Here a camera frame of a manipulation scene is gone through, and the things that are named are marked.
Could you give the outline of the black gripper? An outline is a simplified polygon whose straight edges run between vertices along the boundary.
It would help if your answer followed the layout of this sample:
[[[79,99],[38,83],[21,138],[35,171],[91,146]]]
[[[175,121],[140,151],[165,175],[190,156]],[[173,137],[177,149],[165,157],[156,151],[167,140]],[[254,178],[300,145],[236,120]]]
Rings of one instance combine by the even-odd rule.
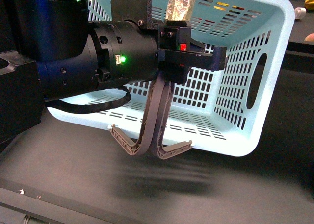
[[[111,14],[122,33],[121,57],[117,66],[133,81],[154,79],[157,71],[164,78],[184,84],[191,67],[223,70],[226,47],[205,53],[204,44],[191,38],[187,20],[193,0],[170,0],[164,21],[153,19],[152,0],[111,0]]]

